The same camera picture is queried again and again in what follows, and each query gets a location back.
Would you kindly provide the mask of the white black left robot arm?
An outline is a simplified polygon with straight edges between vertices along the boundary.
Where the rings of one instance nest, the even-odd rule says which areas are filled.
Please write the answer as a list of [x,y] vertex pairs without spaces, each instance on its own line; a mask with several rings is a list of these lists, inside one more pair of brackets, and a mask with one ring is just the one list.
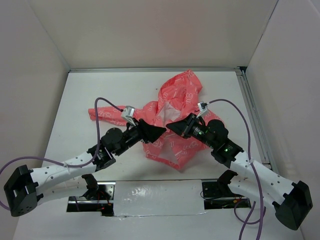
[[113,127],[92,148],[65,161],[62,165],[29,169],[17,167],[3,189],[12,217],[20,217],[38,205],[65,197],[84,197],[92,200],[99,193],[93,173],[116,162],[115,156],[126,152],[138,142],[154,143],[165,133],[164,127],[150,125],[143,119],[126,130]]

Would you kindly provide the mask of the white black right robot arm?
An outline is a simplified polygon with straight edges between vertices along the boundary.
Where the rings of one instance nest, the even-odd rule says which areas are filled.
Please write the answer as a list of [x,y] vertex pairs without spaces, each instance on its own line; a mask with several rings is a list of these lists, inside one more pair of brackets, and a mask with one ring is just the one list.
[[228,138],[229,131],[222,121],[210,120],[200,124],[197,116],[168,123],[167,128],[182,138],[195,138],[212,149],[211,155],[227,167],[218,190],[223,196],[232,193],[252,201],[263,198],[265,207],[274,209],[275,217],[284,226],[297,230],[313,207],[309,186],[280,176],[249,155]]

